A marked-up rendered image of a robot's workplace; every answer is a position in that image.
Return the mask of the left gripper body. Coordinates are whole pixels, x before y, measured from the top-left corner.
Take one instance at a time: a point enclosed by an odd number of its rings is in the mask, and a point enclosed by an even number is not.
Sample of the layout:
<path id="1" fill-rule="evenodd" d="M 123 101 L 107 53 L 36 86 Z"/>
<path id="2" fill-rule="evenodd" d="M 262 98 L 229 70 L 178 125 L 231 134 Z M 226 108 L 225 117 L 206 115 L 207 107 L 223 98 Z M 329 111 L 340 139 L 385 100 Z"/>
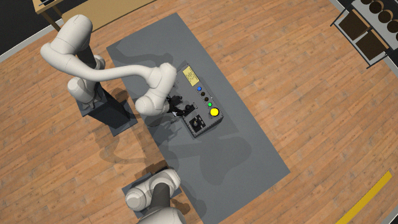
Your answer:
<path id="1" fill-rule="evenodd" d="M 175 112 L 175 109 L 173 108 L 172 102 L 169 101 L 169 100 L 168 100 L 168 102 L 169 102 L 170 108 L 169 108 L 169 111 L 168 111 L 167 113 L 173 113 L 173 112 Z"/>

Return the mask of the dark grey console housing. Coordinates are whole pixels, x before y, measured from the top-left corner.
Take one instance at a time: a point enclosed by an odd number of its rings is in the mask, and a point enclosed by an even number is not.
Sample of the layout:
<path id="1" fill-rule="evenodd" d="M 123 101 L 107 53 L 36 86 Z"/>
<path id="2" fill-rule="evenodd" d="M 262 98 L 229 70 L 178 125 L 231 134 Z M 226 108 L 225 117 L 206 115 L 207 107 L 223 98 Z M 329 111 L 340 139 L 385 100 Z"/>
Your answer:
<path id="1" fill-rule="evenodd" d="M 176 106 L 188 110 L 182 118 L 194 138 L 219 124 L 224 115 L 189 63 L 177 71 L 169 96 L 178 96 L 182 103 Z"/>

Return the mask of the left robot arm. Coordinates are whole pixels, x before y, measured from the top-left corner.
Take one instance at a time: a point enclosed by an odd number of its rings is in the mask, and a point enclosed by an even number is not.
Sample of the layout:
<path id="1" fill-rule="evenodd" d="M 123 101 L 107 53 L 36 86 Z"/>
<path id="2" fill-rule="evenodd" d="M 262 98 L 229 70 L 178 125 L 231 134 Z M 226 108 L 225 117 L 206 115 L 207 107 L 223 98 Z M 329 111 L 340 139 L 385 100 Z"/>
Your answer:
<path id="1" fill-rule="evenodd" d="M 127 65 L 105 69 L 105 60 L 91 51 L 92 30 L 93 24 L 86 16 L 75 15 L 63 25 L 53 42 L 40 49 L 41 56 L 52 67 L 75 76 L 67 85 L 71 96 L 82 102 L 84 110 L 95 108 L 94 104 L 102 100 L 96 82 L 137 75 L 145 79 L 149 89 L 136 100 L 136 111 L 144 116 L 166 114 L 170 108 L 166 97 L 174 86 L 176 68 L 167 62 L 154 68 Z"/>

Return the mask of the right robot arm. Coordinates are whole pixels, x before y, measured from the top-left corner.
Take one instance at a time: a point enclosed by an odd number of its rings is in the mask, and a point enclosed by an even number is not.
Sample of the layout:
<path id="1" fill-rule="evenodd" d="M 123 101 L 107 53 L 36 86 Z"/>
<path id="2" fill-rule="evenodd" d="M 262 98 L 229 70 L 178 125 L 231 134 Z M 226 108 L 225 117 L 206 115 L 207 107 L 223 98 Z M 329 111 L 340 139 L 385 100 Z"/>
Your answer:
<path id="1" fill-rule="evenodd" d="M 170 207 L 170 197 L 180 184 L 176 171 L 166 169 L 129 189 L 125 196 L 128 208 L 133 211 L 148 210 L 136 224 L 186 224 L 181 211 Z"/>

